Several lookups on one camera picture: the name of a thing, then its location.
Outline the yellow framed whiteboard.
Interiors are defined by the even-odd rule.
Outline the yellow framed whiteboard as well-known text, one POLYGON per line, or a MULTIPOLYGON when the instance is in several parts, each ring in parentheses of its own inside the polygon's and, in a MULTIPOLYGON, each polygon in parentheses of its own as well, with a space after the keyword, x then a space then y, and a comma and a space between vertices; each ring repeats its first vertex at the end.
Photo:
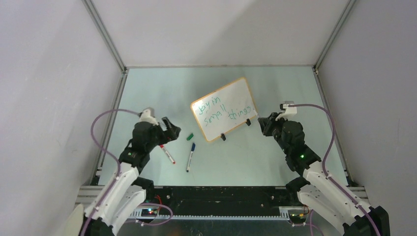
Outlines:
POLYGON ((207 142, 212 142, 258 115, 245 77, 239 78, 190 104, 207 142))

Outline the aluminium frame post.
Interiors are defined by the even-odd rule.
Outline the aluminium frame post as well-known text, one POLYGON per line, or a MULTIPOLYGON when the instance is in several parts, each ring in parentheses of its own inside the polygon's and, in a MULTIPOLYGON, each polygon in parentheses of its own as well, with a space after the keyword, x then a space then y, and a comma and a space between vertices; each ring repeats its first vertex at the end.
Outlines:
POLYGON ((345 25, 346 21, 348 20, 351 12, 353 11, 355 5, 357 3, 357 0, 348 0, 341 15, 339 16, 338 20, 336 21, 336 24, 333 28, 333 30, 330 33, 330 36, 328 37, 323 49, 321 50, 315 64, 314 64, 314 71, 316 74, 318 74, 318 71, 320 70, 320 67, 322 66, 328 52, 330 51, 332 45, 336 41, 336 38, 340 34, 343 26, 345 25))
POLYGON ((106 45, 107 49, 109 50, 112 58, 116 62, 119 70, 121 73, 125 73, 127 70, 127 67, 125 63, 123 62, 120 53, 117 50, 117 47, 110 36, 99 11, 97 10, 94 2, 92 0, 81 0, 81 2, 84 4, 87 13, 90 15, 92 22, 94 23, 96 29, 98 30, 98 33, 100 34, 104 44, 106 45))

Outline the green marker cap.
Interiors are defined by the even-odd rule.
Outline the green marker cap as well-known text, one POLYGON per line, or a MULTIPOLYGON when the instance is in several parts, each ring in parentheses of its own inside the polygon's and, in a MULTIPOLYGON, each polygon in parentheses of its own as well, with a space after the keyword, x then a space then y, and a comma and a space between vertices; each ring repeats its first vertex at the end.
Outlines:
POLYGON ((186 140, 187 140, 187 141, 190 141, 193 137, 194 137, 194 134, 193 134, 193 133, 191 133, 191 134, 189 134, 189 135, 187 136, 186 140))

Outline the left controller circuit board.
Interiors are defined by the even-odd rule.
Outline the left controller circuit board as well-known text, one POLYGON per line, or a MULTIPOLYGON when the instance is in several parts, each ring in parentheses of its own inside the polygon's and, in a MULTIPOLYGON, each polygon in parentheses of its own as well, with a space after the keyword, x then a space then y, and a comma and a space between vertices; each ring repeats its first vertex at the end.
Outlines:
POLYGON ((144 208, 141 212, 141 217, 156 217, 159 213, 157 208, 144 208))

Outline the left aluminium frame post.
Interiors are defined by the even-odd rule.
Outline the left aluminium frame post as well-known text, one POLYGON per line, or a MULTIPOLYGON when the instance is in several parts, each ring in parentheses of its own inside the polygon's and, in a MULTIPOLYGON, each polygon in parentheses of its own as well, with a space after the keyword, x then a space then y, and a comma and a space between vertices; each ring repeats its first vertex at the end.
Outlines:
POLYGON ((92 0, 81 0, 81 2, 84 4, 87 13, 90 15, 92 22, 94 23, 96 29, 98 30, 98 33, 100 34, 104 44, 106 45, 107 49, 109 50, 112 58, 116 62, 119 70, 121 73, 125 73, 127 70, 127 67, 125 63, 123 62, 120 53, 117 50, 117 47, 110 36, 99 11, 97 10, 94 2, 92 0))

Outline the right controller circuit board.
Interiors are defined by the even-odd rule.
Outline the right controller circuit board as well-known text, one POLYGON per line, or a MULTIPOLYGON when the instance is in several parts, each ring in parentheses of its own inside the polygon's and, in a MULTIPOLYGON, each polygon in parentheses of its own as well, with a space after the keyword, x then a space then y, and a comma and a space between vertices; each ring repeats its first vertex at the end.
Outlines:
POLYGON ((307 215, 304 213, 299 213, 299 214, 295 214, 295 213, 290 213, 289 214, 289 223, 290 224, 304 224, 306 222, 307 219, 307 215))

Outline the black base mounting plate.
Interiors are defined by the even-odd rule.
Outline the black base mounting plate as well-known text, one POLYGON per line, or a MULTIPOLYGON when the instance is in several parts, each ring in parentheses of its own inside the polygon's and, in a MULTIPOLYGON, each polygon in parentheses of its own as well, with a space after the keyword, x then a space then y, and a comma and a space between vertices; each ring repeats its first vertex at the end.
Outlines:
POLYGON ((285 187, 159 186, 148 198, 168 206, 174 216, 282 216, 285 207, 303 209, 285 187))

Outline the blue marker pen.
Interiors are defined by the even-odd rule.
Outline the blue marker pen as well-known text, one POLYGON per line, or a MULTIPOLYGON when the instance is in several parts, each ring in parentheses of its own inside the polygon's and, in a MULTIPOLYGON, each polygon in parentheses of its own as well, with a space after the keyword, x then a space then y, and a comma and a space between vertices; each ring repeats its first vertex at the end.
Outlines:
POLYGON ((196 147, 196 144, 192 143, 191 151, 190 151, 190 155, 189 155, 188 162, 187 162, 187 167, 186 167, 186 172, 187 173, 190 171, 191 160, 192 160, 192 157, 193 157, 193 153, 195 151, 195 147, 196 147))

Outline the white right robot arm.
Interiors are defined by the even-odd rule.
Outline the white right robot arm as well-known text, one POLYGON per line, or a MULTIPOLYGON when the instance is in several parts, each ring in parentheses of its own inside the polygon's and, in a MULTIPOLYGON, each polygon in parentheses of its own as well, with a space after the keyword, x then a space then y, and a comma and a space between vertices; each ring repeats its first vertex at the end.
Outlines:
POLYGON ((389 216, 372 207, 324 170, 321 158, 305 143, 301 123, 271 113, 258 118, 261 133, 273 137, 285 154, 289 169, 298 177, 286 184, 288 203, 301 203, 321 215, 343 236, 388 236, 389 216))

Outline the right aluminium frame post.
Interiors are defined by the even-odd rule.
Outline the right aluminium frame post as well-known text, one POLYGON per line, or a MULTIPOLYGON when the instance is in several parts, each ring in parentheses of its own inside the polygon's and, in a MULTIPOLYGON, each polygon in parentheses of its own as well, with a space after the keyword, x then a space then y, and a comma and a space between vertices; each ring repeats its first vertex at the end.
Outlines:
POLYGON ((355 5, 357 3, 357 0, 348 0, 341 15, 339 16, 338 20, 336 21, 336 24, 333 28, 333 30, 330 33, 330 36, 328 37, 323 49, 321 50, 315 64, 314 64, 314 71, 316 74, 318 74, 318 71, 320 70, 320 67, 322 66, 328 52, 330 51, 332 45, 336 41, 336 38, 340 34, 343 26, 345 25, 346 21, 348 20, 351 12, 353 11, 355 5))

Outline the red marker pen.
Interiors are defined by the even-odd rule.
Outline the red marker pen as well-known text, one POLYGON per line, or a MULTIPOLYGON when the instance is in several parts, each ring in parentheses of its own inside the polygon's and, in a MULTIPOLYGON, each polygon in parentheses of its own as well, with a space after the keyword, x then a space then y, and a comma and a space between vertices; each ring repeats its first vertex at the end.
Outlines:
POLYGON ((164 151, 164 153, 166 154, 166 156, 169 158, 170 162, 172 164, 176 164, 176 161, 174 160, 174 158, 171 156, 171 154, 169 153, 169 151, 165 148, 164 145, 160 145, 160 148, 164 151))

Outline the controller circuit board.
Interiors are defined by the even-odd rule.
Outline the controller circuit board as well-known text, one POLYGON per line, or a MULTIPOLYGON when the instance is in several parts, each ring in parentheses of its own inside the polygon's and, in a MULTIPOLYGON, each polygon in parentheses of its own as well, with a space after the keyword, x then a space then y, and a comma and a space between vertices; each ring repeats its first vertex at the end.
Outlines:
POLYGON ((295 214, 295 213, 290 213, 289 214, 289 223, 290 224, 304 224, 306 222, 307 219, 307 215, 304 213, 299 213, 299 214, 295 214))
POLYGON ((144 208, 141 212, 141 217, 156 217, 159 213, 157 208, 144 208))

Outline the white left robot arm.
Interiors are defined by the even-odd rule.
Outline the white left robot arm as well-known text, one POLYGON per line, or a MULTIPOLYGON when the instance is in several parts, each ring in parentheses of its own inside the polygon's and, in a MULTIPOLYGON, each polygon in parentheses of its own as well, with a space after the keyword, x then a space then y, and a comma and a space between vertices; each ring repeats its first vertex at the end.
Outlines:
POLYGON ((153 149, 176 140, 181 131, 167 117, 163 117, 161 123, 141 113, 132 138, 117 159, 113 179, 84 211, 80 236, 115 236, 136 207, 153 203, 153 181, 140 177, 140 173, 153 149))

